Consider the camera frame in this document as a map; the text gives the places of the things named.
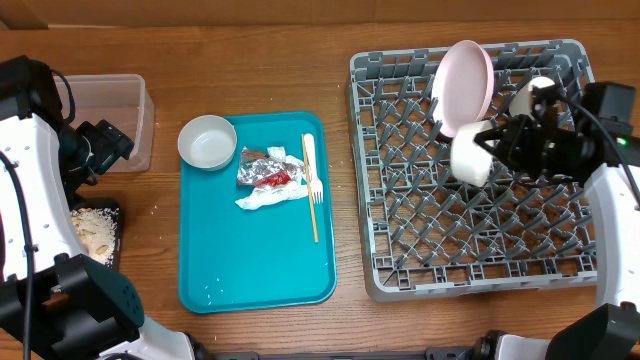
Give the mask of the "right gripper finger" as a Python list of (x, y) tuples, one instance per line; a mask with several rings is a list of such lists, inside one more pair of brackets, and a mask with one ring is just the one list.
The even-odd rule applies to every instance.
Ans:
[(536, 129), (533, 119), (515, 117), (497, 128), (480, 131), (474, 142), (511, 170), (537, 170)]
[(532, 88), (531, 115), (540, 125), (558, 127), (558, 110), (561, 91), (558, 85)]

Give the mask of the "white paper cup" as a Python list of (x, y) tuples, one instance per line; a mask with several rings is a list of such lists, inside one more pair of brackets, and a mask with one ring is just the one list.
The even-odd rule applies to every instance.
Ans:
[(512, 117), (528, 115), (532, 118), (533, 90), (535, 88), (546, 88), (554, 85), (555, 82), (551, 78), (545, 76), (532, 78), (511, 100), (509, 104), (509, 114)]

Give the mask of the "white bowl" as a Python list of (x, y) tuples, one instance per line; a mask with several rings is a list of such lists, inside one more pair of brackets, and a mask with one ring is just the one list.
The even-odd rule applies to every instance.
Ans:
[(478, 121), (466, 124), (458, 130), (451, 142), (450, 151), (450, 167), (457, 180), (476, 187), (486, 184), (493, 157), (474, 139), (478, 133), (489, 129), (492, 129), (490, 121)]

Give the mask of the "pink round plate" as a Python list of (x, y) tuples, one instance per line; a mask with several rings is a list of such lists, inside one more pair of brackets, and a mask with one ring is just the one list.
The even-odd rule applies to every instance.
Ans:
[(494, 68), (488, 53), (476, 42), (463, 40), (442, 58), (431, 90), (436, 99), (433, 119), (440, 133), (454, 138), (458, 130), (485, 115), (494, 89)]

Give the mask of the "grey bowl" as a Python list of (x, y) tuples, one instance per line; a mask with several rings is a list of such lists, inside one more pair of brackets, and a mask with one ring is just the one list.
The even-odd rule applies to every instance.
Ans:
[(237, 146), (235, 127), (217, 115), (202, 115), (189, 121), (177, 140), (180, 157), (188, 165), (207, 171), (227, 166)]

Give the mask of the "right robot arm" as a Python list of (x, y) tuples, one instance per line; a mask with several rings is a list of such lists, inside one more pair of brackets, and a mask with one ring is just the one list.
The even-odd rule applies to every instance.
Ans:
[(639, 140), (630, 123), (635, 88), (589, 83), (580, 101), (536, 88), (527, 113), (474, 134), (514, 172), (582, 186), (596, 234), (593, 311), (550, 340), (501, 334), (493, 359), (632, 358), (639, 341)]

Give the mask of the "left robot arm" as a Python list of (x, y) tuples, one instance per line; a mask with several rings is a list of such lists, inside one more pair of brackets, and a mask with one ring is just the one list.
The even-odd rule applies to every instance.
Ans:
[(133, 142), (107, 121), (74, 124), (60, 72), (19, 56), (1, 65), (1, 326), (44, 359), (205, 359), (190, 334), (146, 315), (129, 279), (86, 252), (71, 217)]

